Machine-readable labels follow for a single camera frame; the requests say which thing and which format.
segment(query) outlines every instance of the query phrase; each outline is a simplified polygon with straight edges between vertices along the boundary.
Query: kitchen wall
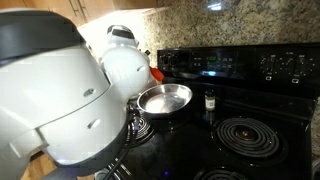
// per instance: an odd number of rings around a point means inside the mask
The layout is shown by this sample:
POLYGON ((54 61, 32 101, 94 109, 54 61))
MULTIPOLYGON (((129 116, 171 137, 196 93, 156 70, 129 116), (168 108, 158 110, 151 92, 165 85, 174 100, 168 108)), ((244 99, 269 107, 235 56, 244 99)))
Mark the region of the kitchen wall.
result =
MULTIPOLYGON (((166 11, 144 17, 142 47, 320 42, 319 0, 158 0, 166 11), (208 5, 221 3, 220 11, 208 5)), ((320 157, 320 109, 312 122, 314 158, 320 157)))

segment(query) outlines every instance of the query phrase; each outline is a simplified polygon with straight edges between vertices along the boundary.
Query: spice bottle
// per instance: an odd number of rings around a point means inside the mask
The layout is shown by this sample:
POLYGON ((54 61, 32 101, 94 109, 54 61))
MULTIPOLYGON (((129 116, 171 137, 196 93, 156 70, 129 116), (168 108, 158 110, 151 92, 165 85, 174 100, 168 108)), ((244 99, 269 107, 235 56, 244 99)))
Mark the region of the spice bottle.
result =
POLYGON ((216 97, 214 94, 214 90, 207 90, 205 92, 205 104, 207 111, 215 110, 216 97))

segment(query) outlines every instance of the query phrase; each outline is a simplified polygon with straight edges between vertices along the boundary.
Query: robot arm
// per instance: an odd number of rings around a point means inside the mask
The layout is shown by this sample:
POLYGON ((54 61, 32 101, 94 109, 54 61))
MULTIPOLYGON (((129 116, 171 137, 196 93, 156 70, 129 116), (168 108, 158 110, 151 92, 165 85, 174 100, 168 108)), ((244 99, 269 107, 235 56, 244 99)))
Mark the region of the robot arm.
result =
POLYGON ((37 10, 0 12, 0 39, 1 177, 20 178, 39 147, 73 175, 112 162, 128 133, 126 104, 150 76, 147 56, 116 44, 103 72, 72 22, 37 10))

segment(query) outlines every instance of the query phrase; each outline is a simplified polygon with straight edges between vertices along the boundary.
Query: black stovetop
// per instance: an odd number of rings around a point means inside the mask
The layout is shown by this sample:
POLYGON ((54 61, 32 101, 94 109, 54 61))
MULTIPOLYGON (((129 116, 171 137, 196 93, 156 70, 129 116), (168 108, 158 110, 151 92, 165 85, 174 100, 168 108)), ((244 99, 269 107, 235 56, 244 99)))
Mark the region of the black stovetop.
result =
MULTIPOLYGON (((153 137, 130 150, 123 164, 134 179, 201 179, 206 172, 216 169, 241 174, 248 180, 311 179, 310 121, 290 113, 274 113, 273 108, 268 112, 267 108, 221 99, 217 100, 214 112, 207 112, 203 96, 193 92, 192 101, 183 111, 171 119, 152 120, 153 137), (277 153, 256 159, 226 148, 217 140, 217 126, 230 118, 255 119, 270 127, 280 140, 277 153), (157 129, 161 123, 179 126, 157 129)), ((306 109, 293 114, 301 115, 306 109)))

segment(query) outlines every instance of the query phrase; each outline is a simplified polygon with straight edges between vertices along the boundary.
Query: electric stove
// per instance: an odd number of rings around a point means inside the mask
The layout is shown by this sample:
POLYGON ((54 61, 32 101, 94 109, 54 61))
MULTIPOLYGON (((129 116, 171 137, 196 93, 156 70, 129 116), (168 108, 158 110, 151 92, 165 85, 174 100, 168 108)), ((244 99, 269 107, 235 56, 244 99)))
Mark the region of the electric stove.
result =
POLYGON ((151 119, 151 137, 122 162, 133 179, 312 179, 319 44, 163 49, 158 69, 193 97, 171 118, 151 119))

